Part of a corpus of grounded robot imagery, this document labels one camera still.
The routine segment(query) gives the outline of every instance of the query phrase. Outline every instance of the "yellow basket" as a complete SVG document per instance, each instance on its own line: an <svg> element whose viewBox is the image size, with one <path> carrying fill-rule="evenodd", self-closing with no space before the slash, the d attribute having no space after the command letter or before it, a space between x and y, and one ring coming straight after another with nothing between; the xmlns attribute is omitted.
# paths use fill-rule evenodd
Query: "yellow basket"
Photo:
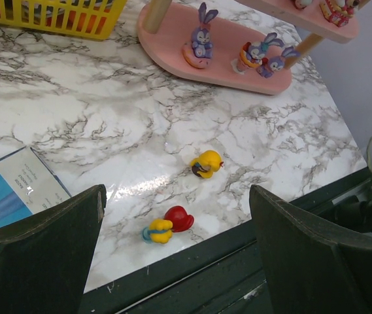
<svg viewBox="0 0 372 314"><path fill-rule="evenodd" d="M0 0L0 24L106 39L127 0Z"/></svg>

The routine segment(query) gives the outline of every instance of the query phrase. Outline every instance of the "purple bunny figurine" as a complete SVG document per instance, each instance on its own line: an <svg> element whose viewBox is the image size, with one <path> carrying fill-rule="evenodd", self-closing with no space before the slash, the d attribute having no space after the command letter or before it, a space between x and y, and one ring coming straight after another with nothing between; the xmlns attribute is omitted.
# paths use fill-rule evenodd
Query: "purple bunny figurine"
<svg viewBox="0 0 372 314"><path fill-rule="evenodd" d="M200 26L192 33L192 48L197 58L212 58L211 25L209 22L218 15L218 10L210 10L206 14L206 3L202 2L199 7Z"/></svg>
<svg viewBox="0 0 372 314"><path fill-rule="evenodd" d="M275 72L280 71L284 67L284 62L288 57L299 57L301 54L294 47L288 47L282 51L281 56L272 57L267 64L263 64L257 68L258 74L262 77L269 78Z"/></svg>
<svg viewBox="0 0 372 314"><path fill-rule="evenodd" d="M279 46L283 47L284 43L281 39L277 38L277 33L269 33L265 36L265 39L262 42L256 41L252 43L246 52L246 58L253 63L260 63L265 57L265 54L269 50L270 46Z"/></svg>

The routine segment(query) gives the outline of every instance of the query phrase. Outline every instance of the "marble surface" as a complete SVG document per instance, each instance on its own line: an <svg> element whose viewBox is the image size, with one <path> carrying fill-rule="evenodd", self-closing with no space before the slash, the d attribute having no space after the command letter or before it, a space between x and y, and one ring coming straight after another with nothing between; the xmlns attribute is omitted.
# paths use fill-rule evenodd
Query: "marble surface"
<svg viewBox="0 0 372 314"><path fill-rule="evenodd" d="M138 42L145 3L129 0L102 43L0 27L0 157L31 145L71 193L107 187L86 291L248 220L252 184L290 201L365 167L310 59L275 97L178 79ZM207 4L300 40L290 24L233 1ZM210 148L225 167L201 180L187 164ZM192 230L143 243L142 228L173 205L194 215Z"/></svg>

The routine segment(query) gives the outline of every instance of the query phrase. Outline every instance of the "wall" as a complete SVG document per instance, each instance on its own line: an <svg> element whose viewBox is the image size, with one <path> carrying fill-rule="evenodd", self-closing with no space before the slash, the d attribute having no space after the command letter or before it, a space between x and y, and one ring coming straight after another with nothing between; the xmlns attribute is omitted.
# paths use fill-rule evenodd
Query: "wall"
<svg viewBox="0 0 372 314"><path fill-rule="evenodd" d="M360 35L347 44L322 41L311 52L357 145L372 136L372 1L357 13ZM308 34L298 29L302 38Z"/></svg>

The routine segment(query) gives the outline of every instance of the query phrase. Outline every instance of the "pink shelf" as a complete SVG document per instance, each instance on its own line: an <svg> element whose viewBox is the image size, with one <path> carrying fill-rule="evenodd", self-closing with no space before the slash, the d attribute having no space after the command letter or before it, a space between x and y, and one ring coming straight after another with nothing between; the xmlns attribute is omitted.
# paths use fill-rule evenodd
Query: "pink shelf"
<svg viewBox="0 0 372 314"><path fill-rule="evenodd" d="M184 59L182 47L199 25L197 10L171 3L156 34L149 34L142 28L147 10L148 5L139 15L139 41L160 67L178 77L269 95L283 92L292 82L292 72L285 69L271 78L259 76L255 69L248 70L244 75L236 73L231 61L238 58L240 48L247 41L263 40L265 35L219 17L211 22L211 39L214 45L212 63L207 69L196 69ZM272 46L267 57L280 55L281 51L279 47Z"/></svg>
<svg viewBox="0 0 372 314"><path fill-rule="evenodd" d="M343 27L329 23L322 15L320 0L314 0L304 10L297 10L292 0L235 0L257 11L274 16L282 21L302 27L311 33L345 44L357 37L359 25L356 17Z"/></svg>

